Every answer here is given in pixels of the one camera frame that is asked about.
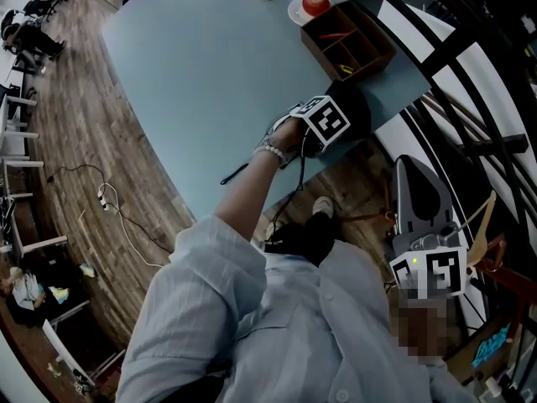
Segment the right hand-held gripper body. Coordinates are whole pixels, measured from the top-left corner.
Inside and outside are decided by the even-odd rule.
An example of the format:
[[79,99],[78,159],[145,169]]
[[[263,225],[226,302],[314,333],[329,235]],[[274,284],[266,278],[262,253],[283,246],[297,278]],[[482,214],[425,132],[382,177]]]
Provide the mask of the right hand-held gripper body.
[[389,261],[397,286],[409,299],[451,298],[466,289],[467,249],[458,226],[449,222],[425,232],[402,233],[393,240]]

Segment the person's left forearm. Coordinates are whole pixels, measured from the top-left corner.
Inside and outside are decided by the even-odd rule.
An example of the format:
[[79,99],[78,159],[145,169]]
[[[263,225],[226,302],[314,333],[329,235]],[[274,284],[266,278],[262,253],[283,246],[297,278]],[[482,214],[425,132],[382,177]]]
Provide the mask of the person's left forearm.
[[248,242],[279,167],[279,157],[274,152],[266,149],[257,152],[214,211],[216,217]]

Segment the person's right forearm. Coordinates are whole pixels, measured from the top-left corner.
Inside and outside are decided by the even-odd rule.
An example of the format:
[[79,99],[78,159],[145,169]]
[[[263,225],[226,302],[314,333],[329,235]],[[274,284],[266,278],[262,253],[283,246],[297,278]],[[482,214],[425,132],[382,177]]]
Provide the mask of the person's right forearm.
[[461,342],[450,300],[393,300],[389,321],[399,346],[423,363],[445,359]]

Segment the person's left hand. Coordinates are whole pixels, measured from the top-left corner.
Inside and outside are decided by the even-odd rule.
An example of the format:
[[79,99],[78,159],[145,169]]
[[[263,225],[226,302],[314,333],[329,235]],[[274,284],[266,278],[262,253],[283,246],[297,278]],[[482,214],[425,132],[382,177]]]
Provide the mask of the person's left hand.
[[273,131],[270,143],[282,153],[290,154],[300,147],[307,129],[303,119],[289,117]]

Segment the brown wooden coat rack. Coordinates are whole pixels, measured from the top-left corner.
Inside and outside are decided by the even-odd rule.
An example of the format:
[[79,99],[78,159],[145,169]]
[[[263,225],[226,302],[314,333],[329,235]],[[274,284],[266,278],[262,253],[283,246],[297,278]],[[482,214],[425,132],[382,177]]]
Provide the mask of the brown wooden coat rack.
[[[359,222],[366,220],[380,220],[390,225],[395,224],[395,215],[393,212],[388,212],[382,209],[377,214],[369,214],[362,216],[340,217],[341,222]],[[498,235],[493,241],[488,244],[488,249],[492,250],[496,259],[494,261],[483,257],[473,267],[496,280],[499,284],[519,295],[524,304],[537,306],[537,282],[503,266],[500,258],[503,256],[507,242],[503,239],[503,235]]]

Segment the brown wooden organizer box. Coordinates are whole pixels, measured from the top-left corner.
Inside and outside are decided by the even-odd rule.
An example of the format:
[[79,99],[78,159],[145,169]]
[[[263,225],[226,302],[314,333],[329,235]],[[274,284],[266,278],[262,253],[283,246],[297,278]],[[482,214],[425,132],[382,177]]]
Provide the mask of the brown wooden organizer box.
[[[323,34],[349,33],[340,40],[319,40]],[[345,1],[330,7],[300,28],[302,43],[333,81],[364,81],[383,71],[396,49],[388,37],[355,3]],[[336,65],[356,69],[344,76]]]

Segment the person's right white shoe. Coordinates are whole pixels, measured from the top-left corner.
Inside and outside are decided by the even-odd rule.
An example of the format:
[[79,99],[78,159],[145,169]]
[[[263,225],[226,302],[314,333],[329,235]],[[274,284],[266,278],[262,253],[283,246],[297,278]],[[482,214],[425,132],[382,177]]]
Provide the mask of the person's right white shoe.
[[315,216],[319,213],[322,213],[329,218],[333,218],[334,204],[330,197],[320,196],[315,200],[312,207],[312,215]]

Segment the black metal railing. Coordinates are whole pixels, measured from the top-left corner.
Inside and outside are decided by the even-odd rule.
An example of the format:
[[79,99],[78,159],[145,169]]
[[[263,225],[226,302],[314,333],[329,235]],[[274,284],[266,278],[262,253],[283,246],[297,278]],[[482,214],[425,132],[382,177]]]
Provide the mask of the black metal railing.
[[[351,0],[366,13],[373,0]],[[520,138],[537,162],[537,97],[527,72],[519,63],[503,31],[473,0],[435,0],[455,19],[451,32],[438,36],[425,20],[403,0],[389,3],[409,24],[407,34],[423,39],[430,53],[423,59],[386,23],[381,28],[406,52],[429,82],[429,97],[435,103],[430,112],[422,101],[413,102],[404,118],[420,132],[438,163],[453,170],[455,192],[465,203],[473,203],[498,176],[501,188],[492,214],[489,232],[492,241],[500,234],[507,248],[500,260],[509,268],[537,282],[537,250],[530,242],[530,231],[537,231],[537,176],[529,174],[513,147],[513,137],[501,132],[501,97],[513,104],[511,115],[523,125]],[[530,316],[537,306],[524,304],[518,294],[481,271],[479,289],[489,306],[500,296],[513,296],[514,314],[524,305],[519,336],[534,337],[529,357],[518,353],[514,361],[510,389],[521,393],[537,369],[537,320]]]

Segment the cyan patterned cloth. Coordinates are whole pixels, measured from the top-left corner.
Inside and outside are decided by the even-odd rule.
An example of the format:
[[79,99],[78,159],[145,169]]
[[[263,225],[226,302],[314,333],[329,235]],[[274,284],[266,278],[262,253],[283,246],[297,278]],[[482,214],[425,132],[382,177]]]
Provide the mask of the cyan patterned cloth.
[[476,369],[480,364],[487,361],[503,344],[508,340],[508,331],[510,324],[502,327],[497,333],[493,334],[479,344],[475,358],[472,361],[472,367]]

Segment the brown wooden cabinet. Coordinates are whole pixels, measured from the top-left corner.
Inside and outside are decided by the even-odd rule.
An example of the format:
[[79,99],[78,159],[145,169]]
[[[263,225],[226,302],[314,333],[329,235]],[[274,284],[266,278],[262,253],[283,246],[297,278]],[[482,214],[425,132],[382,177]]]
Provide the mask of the brown wooden cabinet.
[[[485,385],[488,377],[497,376],[508,367],[519,347],[519,329],[526,310],[522,305],[513,315],[501,312],[480,327],[470,328],[469,337],[446,358],[448,370],[462,385],[474,382]],[[510,324],[508,340],[487,361],[474,369],[472,361],[481,341],[490,338],[507,324]]]

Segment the person's black trousers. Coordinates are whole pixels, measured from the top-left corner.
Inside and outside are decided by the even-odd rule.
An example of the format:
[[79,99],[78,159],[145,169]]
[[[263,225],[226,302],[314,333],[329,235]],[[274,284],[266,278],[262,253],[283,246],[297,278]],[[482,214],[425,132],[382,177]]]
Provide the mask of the person's black trousers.
[[304,225],[292,222],[276,230],[265,242],[264,251],[300,256],[318,267],[331,252],[337,232],[334,219],[317,212]]

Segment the white plate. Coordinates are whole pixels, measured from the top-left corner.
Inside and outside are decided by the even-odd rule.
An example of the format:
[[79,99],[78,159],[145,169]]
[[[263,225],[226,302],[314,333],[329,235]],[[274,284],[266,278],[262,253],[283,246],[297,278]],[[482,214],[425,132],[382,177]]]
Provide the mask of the white plate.
[[300,26],[303,26],[307,23],[309,23],[313,18],[316,18],[316,17],[311,17],[311,16],[308,16],[307,14],[304,13],[303,9],[302,9],[302,0],[292,0],[291,3],[289,4],[288,6],[288,15],[289,15],[289,18],[295,22],[296,24],[300,25]]

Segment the light blue table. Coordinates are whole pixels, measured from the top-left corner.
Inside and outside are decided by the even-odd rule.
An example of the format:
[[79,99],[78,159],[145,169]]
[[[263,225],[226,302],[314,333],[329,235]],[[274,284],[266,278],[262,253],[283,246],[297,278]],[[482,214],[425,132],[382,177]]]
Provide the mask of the light blue table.
[[222,199],[268,125],[328,75],[292,0],[130,0],[102,37],[128,102],[194,218]]

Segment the person's light blue shirt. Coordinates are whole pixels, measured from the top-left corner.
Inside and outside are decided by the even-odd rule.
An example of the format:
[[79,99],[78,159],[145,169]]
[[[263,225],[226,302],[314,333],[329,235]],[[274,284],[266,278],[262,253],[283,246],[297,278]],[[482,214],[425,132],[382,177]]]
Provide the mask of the person's light blue shirt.
[[179,233],[128,345],[117,403],[478,403],[392,335],[378,268],[336,242],[319,266],[262,254],[216,217]]

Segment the cluttered white desk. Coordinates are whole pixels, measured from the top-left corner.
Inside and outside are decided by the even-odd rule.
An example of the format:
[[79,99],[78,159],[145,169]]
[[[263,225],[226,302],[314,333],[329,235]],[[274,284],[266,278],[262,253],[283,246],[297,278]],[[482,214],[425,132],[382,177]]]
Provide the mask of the cluttered white desk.
[[33,196],[32,193],[19,193],[0,197],[0,254],[12,253],[17,259],[22,259],[34,251],[68,242],[68,238],[61,235],[35,243],[23,243],[14,213],[19,201],[29,201]]

